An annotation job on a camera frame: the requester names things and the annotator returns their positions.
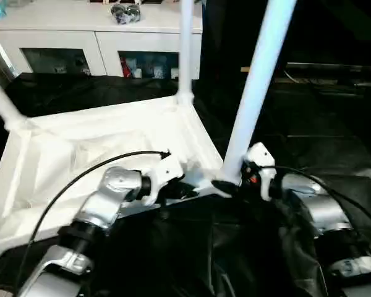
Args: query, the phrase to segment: white plastic frame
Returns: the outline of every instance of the white plastic frame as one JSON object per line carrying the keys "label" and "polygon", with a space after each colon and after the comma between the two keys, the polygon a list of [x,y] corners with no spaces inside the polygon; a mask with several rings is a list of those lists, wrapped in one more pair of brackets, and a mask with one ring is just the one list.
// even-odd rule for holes
{"label": "white plastic frame", "polygon": [[[225,163],[221,171],[221,175],[229,181],[236,182],[239,179],[240,164],[249,146],[295,3],[296,0],[269,0]],[[30,169],[36,162],[39,162],[36,156],[40,156],[42,152],[38,151],[35,143],[38,140],[41,142],[39,137],[41,138],[44,135],[48,141],[50,141],[51,136],[56,137],[58,134],[65,139],[66,137],[72,139],[70,142],[55,143],[54,147],[50,148],[54,155],[55,153],[59,154],[56,157],[60,159],[60,154],[63,153],[66,159],[72,156],[73,142],[76,143],[82,136],[79,136],[78,128],[89,135],[87,139],[96,138],[103,133],[100,125],[104,125],[106,121],[110,122],[110,119],[115,119],[112,124],[108,123],[105,129],[112,129],[113,133],[120,133],[121,136],[121,133],[132,132],[129,132],[129,127],[139,126],[139,131],[145,130],[146,135],[152,137],[153,147],[151,149],[164,150],[169,148],[179,155],[180,160],[196,161],[199,166],[206,170],[219,170],[221,168],[222,159],[192,106],[194,96],[191,89],[191,68],[189,64],[191,60],[192,9],[192,0],[181,1],[180,80],[179,91],[176,96],[28,119],[18,112],[0,88],[0,115],[5,122],[6,129],[10,132],[0,162],[0,254],[6,249],[27,242],[45,207],[45,204],[39,204],[38,207],[33,207],[31,204],[29,208],[22,208],[19,203],[17,205],[19,196],[33,194],[33,186],[28,181],[36,179],[36,175],[39,174],[38,170],[42,171],[40,175],[45,176],[45,168],[58,166],[61,169],[61,164],[57,164],[50,158],[44,160],[45,163],[50,162],[49,166],[45,164],[45,166],[41,165],[35,170]],[[88,126],[87,130],[82,130],[84,125]],[[43,139],[41,143],[47,146],[46,139]],[[151,160],[143,160],[142,163],[144,166],[153,166]],[[137,166],[134,163],[130,162],[128,165],[137,168],[134,167]],[[55,171],[48,173],[48,175],[50,174],[50,178],[55,178],[55,174],[58,175]],[[74,191],[70,190],[64,196],[71,196],[75,193],[78,196],[83,196],[89,190],[92,191],[89,188],[94,186],[93,183],[96,183],[96,180],[98,181],[99,178],[91,174],[88,180],[78,185],[78,189],[76,187]],[[49,185],[48,190],[43,191],[42,197],[45,199],[52,197],[52,193],[57,192],[58,188],[61,188],[60,183]],[[74,203],[66,200],[68,197],[63,198],[63,201],[58,202],[57,206],[45,218],[36,237],[37,239],[54,236],[58,228],[69,223],[69,220],[79,209],[80,201]]]}

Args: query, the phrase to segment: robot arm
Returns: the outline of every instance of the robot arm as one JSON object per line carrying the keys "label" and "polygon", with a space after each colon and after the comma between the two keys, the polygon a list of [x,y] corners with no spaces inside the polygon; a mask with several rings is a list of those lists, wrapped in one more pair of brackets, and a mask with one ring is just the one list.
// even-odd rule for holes
{"label": "robot arm", "polygon": [[261,197],[270,199],[270,188],[292,191],[306,207],[315,230],[315,249],[325,278],[334,296],[371,296],[371,252],[338,202],[321,185],[303,176],[275,176],[274,169],[257,166],[274,165],[275,161],[263,144],[255,144],[245,156],[243,183],[257,183]]}
{"label": "robot arm", "polygon": [[18,296],[80,296],[79,280],[92,271],[123,202],[141,200],[143,205],[152,205],[163,186],[183,175],[173,155],[162,159],[146,175],[121,167],[107,169],[98,189],[88,196],[70,226],[59,230],[59,244],[49,248]]}

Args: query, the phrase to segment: black cable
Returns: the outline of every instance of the black cable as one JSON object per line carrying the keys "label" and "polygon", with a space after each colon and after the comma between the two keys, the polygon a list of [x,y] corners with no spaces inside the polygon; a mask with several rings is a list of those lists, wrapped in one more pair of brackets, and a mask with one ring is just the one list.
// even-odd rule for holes
{"label": "black cable", "polygon": [[[337,203],[343,208],[342,206],[342,202],[341,202],[341,199],[342,200],[345,200],[346,202],[349,202],[350,204],[352,204],[353,206],[355,206],[356,208],[358,208],[361,212],[364,213],[364,215],[366,215],[370,220],[371,220],[371,213],[363,206],[361,205],[360,203],[358,203],[357,201],[349,198],[348,196],[334,190],[332,187],[329,187],[327,186],[326,184],[324,184],[323,182],[321,182],[318,178],[312,176],[311,174],[308,174],[308,173],[305,173],[301,170],[298,170],[298,169],[295,169],[295,168],[291,168],[291,167],[287,167],[287,166],[276,166],[276,165],[272,165],[272,166],[259,166],[258,167],[259,169],[269,169],[269,168],[273,168],[273,169],[277,169],[277,170],[286,170],[290,173],[295,173],[295,174],[298,174],[298,175],[301,175],[305,178],[308,178],[310,179],[311,181],[317,183],[319,186],[321,186],[324,190],[326,190],[326,192],[328,194],[330,194],[332,196],[333,199],[335,199],[335,201],[337,201]],[[350,214],[346,214],[348,219],[350,219],[352,221],[352,216]]]}
{"label": "black cable", "polygon": [[44,220],[45,216],[47,215],[47,213],[49,212],[51,207],[54,205],[54,203],[63,195],[63,193],[65,193],[71,186],[73,186],[77,181],[79,181],[85,175],[87,175],[87,174],[91,173],[92,171],[94,171],[94,170],[96,170],[96,169],[98,169],[102,166],[105,166],[106,164],[111,163],[113,161],[120,160],[120,159],[123,159],[123,158],[126,158],[126,157],[136,156],[136,155],[161,155],[161,158],[165,158],[165,157],[169,156],[170,153],[169,152],[157,152],[157,151],[154,151],[154,150],[141,150],[139,152],[125,153],[123,155],[107,159],[107,160],[105,160],[105,161],[103,161],[99,164],[96,164],[96,165],[92,166],[91,168],[85,170],[84,172],[80,173],[72,181],[70,181],[66,186],[64,186],[64,188],[61,189],[58,194],[56,194],[54,199],[51,200],[51,202],[47,205],[47,207],[44,209],[43,213],[41,214],[41,217],[38,220],[38,222],[37,222],[37,224],[36,224],[36,226],[33,230],[33,233],[32,233],[32,235],[29,239],[29,242],[27,244],[25,253],[23,254],[22,261],[19,265],[18,275],[17,275],[17,278],[15,279],[16,283],[15,283],[15,286],[14,286],[14,293],[16,295],[18,295],[18,293],[19,293],[18,289],[19,289],[20,279],[22,277],[22,271],[23,271],[23,268],[25,266],[30,247],[34,243],[34,240],[36,238],[38,229],[40,228],[41,224],[43,223],[43,220]]}

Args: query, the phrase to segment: black fabric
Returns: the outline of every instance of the black fabric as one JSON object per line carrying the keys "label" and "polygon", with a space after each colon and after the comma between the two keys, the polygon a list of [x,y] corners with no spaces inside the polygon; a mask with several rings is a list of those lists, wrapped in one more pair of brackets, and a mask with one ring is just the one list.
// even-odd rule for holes
{"label": "black fabric", "polygon": [[[194,88],[195,108],[222,156],[242,88]],[[176,90],[174,82],[160,80],[22,74],[7,92],[22,113],[38,116]],[[6,138],[1,126],[0,135],[1,156]],[[371,90],[274,84],[256,141],[268,147],[276,164],[304,168],[371,212]],[[371,247],[371,222],[344,206]],[[273,208],[254,195],[207,197],[143,213],[117,223],[92,288],[103,290],[102,296],[324,296],[310,235],[302,225],[302,216],[288,205]],[[23,279],[55,240],[34,245]],[[11,288],[22,251],[18,247],[0,258],[0,287]]]}
{"label": "black fabric", "polygon": [[[250,66],[267,2],[207,2],[201,77],[239,81],[241,67]],[[371,66],[371,1],[298,0],[278,64],[288,62]]]}

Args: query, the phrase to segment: metal bracket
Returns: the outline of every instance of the metal bracket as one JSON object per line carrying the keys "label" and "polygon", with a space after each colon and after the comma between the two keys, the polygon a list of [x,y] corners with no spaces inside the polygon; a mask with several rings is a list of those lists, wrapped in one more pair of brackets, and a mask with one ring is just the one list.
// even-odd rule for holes
{"label": "metal bracket", "polygon": [[56,265],[62,269],[81,275],[92,268],[92,261],[83,254],[74,252],[62,246],[51,246],[40,263],[32,272],[31,276],[24,283],[20,290],[19,297],[26,297],[28,291],[37,281],[37,278],[46,270],[49,265]]}
{"label": "metal bracket", "polygon": [[[246,158],[249,162],[254,162],[257,166],[273,166],[275,165],[275,159],[269,153],[267,148],[258,142],[254,144],[247,152]],[[269,195],[271,180],[276,175],[276,170],[274,168],[265,168],[259,172],[261,176],[261,197],[265,201],[271,201]]]}
{"label": "metal bracket", "polygon": [[317,183],[296,174],[286,174],[283,190],[292,190],[308,208],[317,234],[327,231],[352,229],[342,207]]}
{"label": "metal bracket", "polygon": [[371,273],[371,256],[339,260],[332,264],[328,270],[331,273],[338,273],[344,278]]}
{"label": "metal bracket", "polygon": [[184,171],[181,168],[179,159],[170,155],[161,160],[154,169],[146,174],[151,179],[151,191],[149,196],[143,198],[143,204],[146,206],[153,205],[158,198],[158,193],[162,187],[174,178],[181,178]]}
{"label": "metal bracket", "polygon": [[141,188],[139,171],[111,167],[104,173],[99,189],[86,199],[75,220],[108,231],[117,220],[122,202],[136,198]]}

